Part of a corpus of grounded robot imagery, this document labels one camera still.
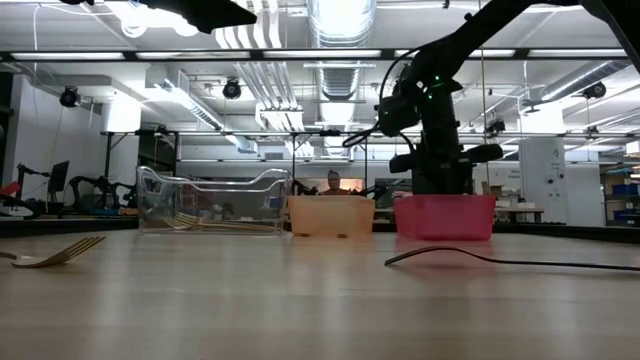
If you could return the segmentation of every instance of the pink bin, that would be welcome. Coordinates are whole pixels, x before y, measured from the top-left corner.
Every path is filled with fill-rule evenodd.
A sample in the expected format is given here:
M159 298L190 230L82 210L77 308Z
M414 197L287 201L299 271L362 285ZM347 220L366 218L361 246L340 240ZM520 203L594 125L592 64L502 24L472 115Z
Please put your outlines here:
M414 195L396 199L398 235L421 240L488 241L496 200L481 195Z

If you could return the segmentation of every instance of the black cable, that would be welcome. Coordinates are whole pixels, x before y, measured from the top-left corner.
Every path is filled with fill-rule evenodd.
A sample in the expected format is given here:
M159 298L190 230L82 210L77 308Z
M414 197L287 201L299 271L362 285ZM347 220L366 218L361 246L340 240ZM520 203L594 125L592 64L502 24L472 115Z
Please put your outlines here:
M391 75L391 71L393 71L393 68L403 59L406 59L409 55L416 53L418 51L420 51L425 45L420 45L419 47L409 50L406 53L400 55L397 59L395 59L393 61L393 63L391 64L391 66L389 66L389 69L387 69L387 73L384 75L384 78L382 78L382 84L380 84L380 95L378 96L378 104L382 104L382 98L384 95L384 87L387 84L387 80L389 79L389 76ZM380 121L377 121L375 123L375 125L373 125L373 127L371 129L368 130L363 130L355 135L352 135L350 137L348 137L345 141L342 142L342 147L344 148L350 148L356 145L361 144L362 142L364 142L371 134L373 134L374 132L380 130L380 125L379 125Z

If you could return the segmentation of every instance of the orange bin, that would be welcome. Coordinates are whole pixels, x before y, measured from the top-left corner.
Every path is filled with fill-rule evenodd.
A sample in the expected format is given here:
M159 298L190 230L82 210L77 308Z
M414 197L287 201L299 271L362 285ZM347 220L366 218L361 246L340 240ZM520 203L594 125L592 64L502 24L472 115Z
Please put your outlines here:
M361 196L290 196L291 230L298 236L371 235L375 206Z

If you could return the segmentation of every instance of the wooden table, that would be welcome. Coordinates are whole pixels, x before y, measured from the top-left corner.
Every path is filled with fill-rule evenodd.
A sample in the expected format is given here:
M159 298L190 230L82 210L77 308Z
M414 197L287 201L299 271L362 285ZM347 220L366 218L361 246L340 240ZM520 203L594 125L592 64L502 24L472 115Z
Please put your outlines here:
M382 264L368 240L98 233L47 270L0 263L0 358L637 359L640 277L492 265L458 254ZM3 239L49 255L84 235ZM630 245L496 235L505 259L633 264ZM449 261L448 265L434 263Z
M518 214L533 214L533 220L536 223L542 222L542 214L544 213L544 209L542 208L496 208L497 213L508 213L509 220L512 224L516 224L518 222Z

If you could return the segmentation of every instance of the metal fork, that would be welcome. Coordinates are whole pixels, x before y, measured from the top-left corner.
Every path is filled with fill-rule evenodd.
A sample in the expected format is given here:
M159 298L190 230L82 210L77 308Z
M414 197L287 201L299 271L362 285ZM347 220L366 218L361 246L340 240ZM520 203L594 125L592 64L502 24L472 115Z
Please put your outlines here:
M24 256L3 251L0 251L0 258L13 260L11 265L16 268L43 268L48 266L60 265L98 245L104 239L106 239L106 237L104 236L84 238L48 258Z

